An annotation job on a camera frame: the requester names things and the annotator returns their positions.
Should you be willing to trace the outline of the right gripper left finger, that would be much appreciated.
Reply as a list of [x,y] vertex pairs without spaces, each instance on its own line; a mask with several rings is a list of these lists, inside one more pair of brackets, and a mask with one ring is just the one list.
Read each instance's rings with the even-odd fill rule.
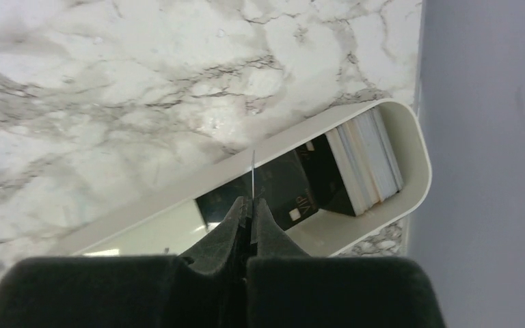
[[246,327],[251,200],[180,255],[33,257],[0,281],[0,327]]

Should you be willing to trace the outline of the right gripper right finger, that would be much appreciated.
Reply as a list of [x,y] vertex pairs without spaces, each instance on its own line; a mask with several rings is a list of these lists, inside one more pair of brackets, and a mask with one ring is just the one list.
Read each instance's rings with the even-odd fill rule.
[[431,281],[398,256],[309,256],[255,214],[257,254],[246,266],[248,327],[444,327]]

